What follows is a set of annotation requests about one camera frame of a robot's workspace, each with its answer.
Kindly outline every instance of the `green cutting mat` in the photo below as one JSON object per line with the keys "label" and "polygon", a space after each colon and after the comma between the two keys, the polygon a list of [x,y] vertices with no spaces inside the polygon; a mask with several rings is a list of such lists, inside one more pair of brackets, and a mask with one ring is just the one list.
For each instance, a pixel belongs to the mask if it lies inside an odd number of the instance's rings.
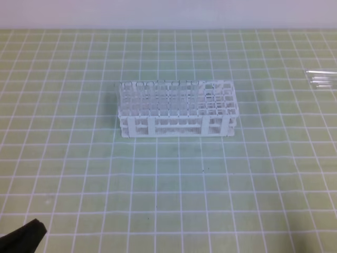
{"label": "green cutting mat", "polygon": [[[0,31],[0,235],[43,253],[337,251],[337,31]],[[230,138],[122,139],[118,80],[233,79]]]}

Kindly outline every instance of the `white grid line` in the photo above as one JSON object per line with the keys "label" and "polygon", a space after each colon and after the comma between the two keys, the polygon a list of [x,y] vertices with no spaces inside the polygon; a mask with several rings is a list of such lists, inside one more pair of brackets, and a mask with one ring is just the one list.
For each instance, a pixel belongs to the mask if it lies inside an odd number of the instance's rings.
{"label": "white grid line", "polygon": [[[75,46],[76,39],[77,39],[77,34],[75,34],[75,40],[74,40],[74,43],[73,43],[73,47]],[[60,91],[60,94],[59,94],[58,99],[57,99],[58,103],[60,102],[61,94],[62,94],[64,86],[65,86],[65,82],[66,82],[65,77],[66,77],[66,75],[64,76],[64,79],[63,79],[63,82],[62,82],[61,91]],[[55,121],[55,116],[56,116],[57,108],[58,108],[58,104],[56,104],[56,107],[55,107],[55,110],[54,110],[54,116],[53,116],[53,119],[52,119],[51,126],[53,125],[53,123]],[[48,133],[48,137],[47,137],[47,141],[46,141],[46,147],[44,149],[44,152],[46,152],[47,143],[48,143],[48,140],[49,140],[49,138],[51,136],[51,133],[52,133],[52,130],[50,129],[49,133]],[[69,138],[68,147],[67,147],[66,153],[68,152],[68,149],[69,149],[70,139],[71,138]],[[48,229],[48,231],[50,231],[51,228],[52,228],[53,217],[54,217],[54,213],[55,213],[56,203],[57,203],[57,200],[58,200],[58,192],[60,191],[60,188],[61,188],[61,181],[62,181],[62,175],[64,173],[64,170],[65,170],[65,160],[63,160],[63,166],[62,166],[61,176],[60,176],[59,181],[58,181],[57,194],[56,194],[55,200],[54,200],[53,211],[52,211],[52,215],[51,215],[51,220],[50,220],[50,223],[49,223],[49,229]],[[47,235],[46,235],[46,243],[45,243],[45,247],[44,247],[44,251],[43,251],[44,253],[46,253],[46,250],[47,250],[48,240],[49,240],[49,232],[47,232]]]}
{"label": "white grid line", "polygon": [[[26,34],[26,36],[25,36],[24,41],[26,41],[27,37],[28,37],[28,32],[27,32],[27,34]],[[10,73],[9,73],[7,82],[5,83],[5,87],[6,87],[7,84],[8,84],[8,80],[9,80],[9,78],[10,78],[11,73],[12,73],[12,71],[10,71]],[[22,94],[23,94],[24,86],[23,86],[23,88],[22,88],[22,90],[21,90],[21,92],[20,92],[19,97],[21,97]],[[18,104],[19,104],[19,99],[18,99],[17,103],[15,104],[15,108],[14,108],[13,114],[14,114],[15,111],[17,110]],[[8,126],[10,126],[12,120],[13,120],[13,116],[12,116],[11,119],[9,120]],[[6,137],[7,137],[7,134],[8,134],[8,131],[6,131],[5,134],[4,134],[4,138],[3,138],[2,143],[1,143],[1,145],[0,145],[0,152],[2,151],[2,147],[3,147],[4,141],[5,141]],[[24,143],[26,142],[27,137],[28,137],[28,132],[26,133]],[[1,219],[1,216],[2,216],[2,214],[3,214],[3,212],[4,212],[4,210],[5,210],[5,205],[6,205],[6,203],[7,203],[8,194],[10,193],[11,187],[12,187],[12,185],[13,185],[15,173],[16,173],[16,170],[17,170],[17,167],[18,167],[19,160],[20,160],[20,158],[21,158],[21,156],[22,156],[23,150],[24,150],[24,145],[22,145],[22,147],[21,147],[20,154],[19,154],[19,156],[18,156],[18,161],[17,161],[17,163],[16,163],[16,166],[15,166],[15,169],[14,169],[14,172],[13,172],[13,175],[12,175],[12,177],[11,177],[11,182],[9,183],[9,186],[8,186],[7,195],[6,195],[6,197],[5,197],[5,200],[4,200],[4,203],[3,203],[3,206],[2,206],[1,212],[0,212],[0,219]]]}
{"label": "white grid line", "polygon": [[[91,48],[91,46],[93,44],[93,39],[94,39],[94,36],[91,37],[90,48]],[[80,90],[80,95],[78,96],[78,104],[76,106],[75,115],[77,114],[77,110],[78,110],[78,107],[79,107],[79,104],[80,104],[80,97],[81,97],[81,91],[83,89],[83,84],[84,83],[82,82],[82,84],[81,84],[81,90]],[[99,103],[97,104],[97,107],[96,107],[96,114],[98,113],[98,108],[99,108]],[[95,120],[94,120],[94,128],[96,127],[96,122],[97,122],[97,117],[95,117]],[[92,134],[91,134],[91,145],[89,147],[88,155],[91,154],[91,147],[92,147],[92,144],[93,144],[93,140],[94,140],[94,131],[92,131]],[[89,161],[87,160],[87,162],[86,162],[86,168],[85,168],[85,173],[84,173],[84,182],[83,182],[82,192],[81,193],[83,193],[85,191],[86,175],[88,173],[88,168],[89,168]],[[78,229],[78,223],[79,223],[79,220],[80,220],[80,211],[81,211],[81,208],[82,208],[82,201],[83,201],[83,194],[81,194],[80,204],[78,205],[78,214],[77,214],[76,225],[75,225],[75,235],[73,237],[73,243],[72,243],[72,252],[74,252],[75,244],[76,244],[76,233],[77,233],[77,229]]]}
{"label": "white grid line", "polygon": [[[103,86],[104,71],[105,71],[105,68],[106,68],[107,50],[108,50],[108,46],[106,47],[105,61],[104,61],[104,67],[103,67],[103,72],[102,72],[102,82],[101,82],[100,90],[102,90],[102,86]],[[117,118],[115,118],[115,128],[116,127],[117,127]],[[116,131],[114,131],[113,141],[111,143],[112,147],[111,147],[111,154],[110,154],[109,174],[111,174],[111,171],[112,171],[112,154],[114,152],[115,136],[116,136]],[[109,191],[110,191],[110,177],[107,178],[105,206],[104,206],[103,222],[102,222],[101,235],[100,235],[100,243],[98,245],[98,253],[101,253],[101,250],[102,250],[102,240],[103,240],[103,232],[104,232],[105,218],[106,218],[106,212],[107,212]]]}
{"label": "white grid line", "polygon": [[[292,83],[291,83],[291,80],[290,80],[289,76],[288,76],[288,79],[289,79],[289,85],[290,85],[290,87],[292,88]],[[302,121],[303,121],[304,125],[306,126],[305,121],[304,121],[304,118],[303,118],[303,115],[301,115],[301,118],[302,118]],[[291,154],[293,155],[293,149],[292,149],[291,146],[290,146],[290,151],[291,151]],[[297,166],[296,163],[295,163],[295,166],[296,166],[296,170],[299,172],[299,168],[298,168],[298,166]],[[300,182],[301,182],[301,187],[302,187],[302,189],[304,190],[304,185],[303,185],[302,177],[299,176],[299,179],[300,179]],[[308,202],[308,199],[307,199],[306,195],[304,195],[304,198],[305,198],[306,205],[309,207],[309,202]],[[311,220],[312,220],[312,222],[313,222],[313,225],[314,225],[315,229],[317,229],[316,224],[315,224],[315,221],[314,221],[313,216],[312,216],[311,210],[309,210],[309,213],[310,213],[310,217],[311,217]],[[323,252],[324,250],[323,250],[322,242],[321,242],[320,236],[319,236],[319,234],[318,234],[317,231],[316,231],[316,237],[317,237],[317,240],[318,240],[318,242],[319,242],[320,249],[321,249],[321,251]]]}
{"label": "white grid line", "polygon": [[[277,101],[276,101],[276,104],[277,104],[277,109],[278,109],[279,112],[280,112],[280,107],[279,107]],[[264,134],[264,138],[265,138],[266,143],[267,143],[267,140],[268,140],[268,139],[267,139],[267,136],[266,136],[266,133],[265,133],[265,128],[264,128],[264,124],[263,124],[263,120],[262,120],[262,117],[261,117],[261,113],[260,113],[259,107],[257,107],[257,110],[258,110],[258,112],[259,112],[259,114],[260,114],[261,125],[262,125],[262,128],[264,129],[264,130],[263,130],[263,134]],[[290,231],[291,231],[291,230],[290,230],[290,225],[289,225],[288,217],[287,217],[287,215],[286,215],[286,210],[285,210],[285,207],[284,207],[284,203],[283,203],[283,198],[282,198],[282,194],[281,194],[281,191],[280,191],[279,182],[278,182],[278,180],[277,180],[274,162],[272,161],[272,155],[271,155],[271,152],[270,152],[270,149],[269,149],[269,146],[268,146],[268,145],[267,145],[267,149],[268,149],[268,153],[269,153],[270,160],[271,160],[271,164],[272,164],[272,169],[273,169],[273,174],[274,174],[274,178],[275,178],[277,190],[278,190],[278,192],[279,192],[279,196],[280,196],[280,200],[281,200],[281,205],[282,205],[282,209],[283,209],[283,213],[284,213],[284,219],[285,219],[285,222],[286,222],[286,226],[287,226],[288,232],[289,232],[289,234],[290,234]],[[294,246],[294,242],[293,242],[293,238],[292,238],[291,236],[289,236],[289,237],[290,237],[291,247],[292,247],[293,251],[296,252],[295,246]]]}
{"label": "white grid line", "polygon": [[[227,42],[226,42],[225,34],[223,34],[223,38],[224,38],[225,46],[226,46],[226,49],[227,49]],[[229,65],[229,69],[230,69],[230,73],[231,73],[231,78],[233,79],[233,73],[232,73],[231,65]],[[228,166],[227,166],[227,159],[226,159],[226,153],[225,153],[223,138],[221,140],[222,140],[221,141],[222,142],[222,152],[223,152],[224,162],[225,162],[225,166],[226,166],[226,173],[228,173]],[[230,185],[229,177],[227,177],[227,185],[228,185],[229,197],[230,197],[230,202],[231,202],[231,212],[232,212],[233,226],[234,226],[234,232],[235,232],[236,250],[237,250],[237,253],[240,253],[239,237],[237,235],[236,221],[235,221],[235,215],[234,215],[234,206],[233,206],[233,200],[232,200],[232,191],[231,191],[231,185]]]}
{"label": "white grid line", "polygon": [[[243,50],[246,58],[247,58],[247,53],[245,50]],[[249,76],[250,78],[252,79],[252,75],[251,75],[251,72],[249,70]],[[245,137],[244,137],[244,132],[243,132],[243,129],[241,128],[241,132],[242,132],[242,138],[243,138],[243,142],[244,142],[244,148],[245,148],[245,152],[246,152],[246,156],[248,157],[248,151],[247,151],[247,145],[246,145],[246,142],[245,142]],[[250,165],[250,161],[248,160],[248,168],[249,168],[249,171],[250,173],[252,173],[252,170],[251,170],[251,165]],[[259,208],[259,203],[257,201],[257,197],[256,197],[256,190],[255,190],[255,185],[254,185],[254,180],[253,180],[253,176],[251,174],[251,181],[252,181],[252,186],[253,186],[253,193],[254,193],[254,198],[255,198],[255,204],[256,204],[256,208],[257,208],[257,214],[258,214],[258,217],[259,217],[259,223],[260,223],[260,228],[261,228],[261,231],[262,231],[262,237],[263,237],[263,244],[264,244],[264,250],[265,252],[267,253],[268,252],[268,249],[267,249],[267,244],[266,244],[266,240],[265,240],[265,234],[264,234],[264,229],[263,229],[263,225],[262,225],[262,219],[261,219],[261,214],[260,214],[260,208]]]}

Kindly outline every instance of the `rack leg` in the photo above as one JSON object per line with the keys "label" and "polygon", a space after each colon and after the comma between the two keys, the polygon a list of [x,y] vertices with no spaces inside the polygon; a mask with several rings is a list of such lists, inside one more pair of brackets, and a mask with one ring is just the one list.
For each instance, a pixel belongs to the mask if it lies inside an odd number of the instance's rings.
{"label": "rack leg", "polygon": [[127,126],[128,126],[128,136],[136,137],[136,124],[135,118],[127,118]]}

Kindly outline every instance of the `white wall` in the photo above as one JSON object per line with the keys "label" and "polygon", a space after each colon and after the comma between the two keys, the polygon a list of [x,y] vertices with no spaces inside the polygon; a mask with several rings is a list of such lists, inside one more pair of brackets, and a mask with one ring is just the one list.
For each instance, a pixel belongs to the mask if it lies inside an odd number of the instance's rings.
{"label": "white wall", "polygon": [[2,0],[0,27],[337,28],[337,0]]}

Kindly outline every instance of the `black object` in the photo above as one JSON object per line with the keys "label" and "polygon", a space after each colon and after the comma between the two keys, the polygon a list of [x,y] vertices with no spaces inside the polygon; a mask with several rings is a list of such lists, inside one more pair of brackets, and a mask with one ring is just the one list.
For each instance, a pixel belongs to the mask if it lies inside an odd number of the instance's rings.
{"label": "black object", "polygon": [[42,222],[32,220],[0,238],[0,253],[34,253],[47,233]]}

